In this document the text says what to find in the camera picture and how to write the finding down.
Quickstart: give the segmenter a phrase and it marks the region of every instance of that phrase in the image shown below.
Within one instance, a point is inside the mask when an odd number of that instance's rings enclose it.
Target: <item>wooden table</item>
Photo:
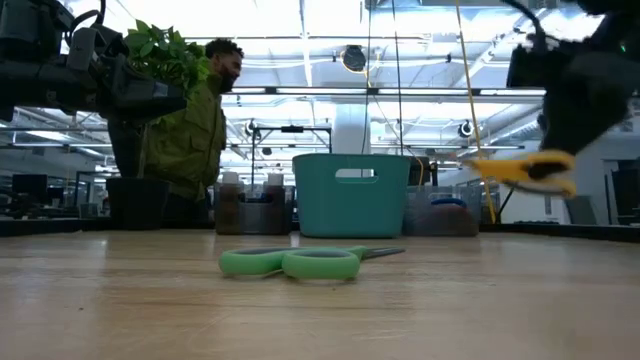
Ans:
[[[398,245],[357,281],[222,278],[237,247]],[[0,359],[614,360],[640,354],[640,246],[484,234],[203,231],[0,239]]]

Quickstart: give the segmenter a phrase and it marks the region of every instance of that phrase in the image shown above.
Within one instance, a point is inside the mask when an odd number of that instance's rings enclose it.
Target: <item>ceiling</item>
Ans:
[[[242,76],[236,86],[239,94],[225,95],[223,106],[228,117],[228,140],[248,144],[245,125],[253,119],[260,126],[331,127],[341,106],[364,105],[367,121],[372,122],[372,144],[398,142],[397,131],[402,112],[403,140],[413,144],[466,144],[457,134],[458,125],[471,119],[466,96],[324,96],[311,90],[298,95],[252,95],[242,87],[332,87],[365,88],[466,88],[465,55],[473,88],[504,88],[511,50],[524,42],[530,22],[515,10],[496,0],[475,1],[461,10],[465,40],[463,52],[455,7],[422,6],[418,0],[378,1],[371,12],[360,0],[182,0],[175,3],[151,0],[112,0],[107,2],[105,24],[126,32],[139,18],[160,28],[174,26],[185,37],[206,43],[215,37],[234,39],[246,54]],[[97,7],[98,1],[70,1],[67,6],[77,16]],[[582,14],[575,8],[539,9],[542,25],[551,34],[581,39],[590,34],[600,19]],[[369,71],[353,73],[341,61],[347,45],[360,45],[368,55]],[[475,115],[483,143],[513,130],[515,125],[530,130],[540,108],[540,94],[523,100],[479,98]],[[68,133],[69,141],[89,144],[108,143],[105,121],[96,115],[78,114],[75,118],[58,110],[31,109],[18,119],[21,126],[73,127],[102,131]],[[20,134],[20,141],[52,140]],[[274,132],[263,140],[269,144],[312,144],[316,148],[277,149],[272,155],[260,155],[265,166],[283,165],[281,159],[310,151],[326,151],[326,135],[282,134]],[[518,133],[500,137],[501,143],[520,140]],[[378,148],[374,152],[395,152]],[[88,156],[104,161],[108,147],[91,148]],[[250,166],[250,148],[240,146],[223,154],[223,164]],[[455,159],[456,153],[446,153]]]

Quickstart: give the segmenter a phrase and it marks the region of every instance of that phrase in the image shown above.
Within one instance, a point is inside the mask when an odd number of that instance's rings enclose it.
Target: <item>olive green jacket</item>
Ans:
[[[144,176],[171,183],[171,193],[194,201],[218,179],[226,144],[220,77],[209,75],[187,99],[187,108],[160,118],[146,139]]]

